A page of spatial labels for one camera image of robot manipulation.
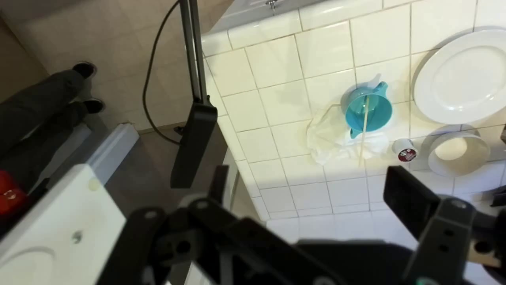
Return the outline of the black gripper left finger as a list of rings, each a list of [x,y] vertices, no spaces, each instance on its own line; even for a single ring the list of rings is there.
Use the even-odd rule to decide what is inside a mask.
[[[216,285],[339,285],[339,276],[252,219],[224,208],[230,169],[211,191],[167,215],[133,213],[97,285],[165,285],[176,267],[194,264]]]

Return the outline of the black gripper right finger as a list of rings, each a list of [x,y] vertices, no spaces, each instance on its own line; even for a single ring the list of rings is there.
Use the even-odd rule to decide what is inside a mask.
[[[456,197],[440,197],[404,167],[390,167],[383,200],[418,248],[404,273],[405,285],[472,285],[467,264],[497,283],[506,279],[506,216],[491,216]]]

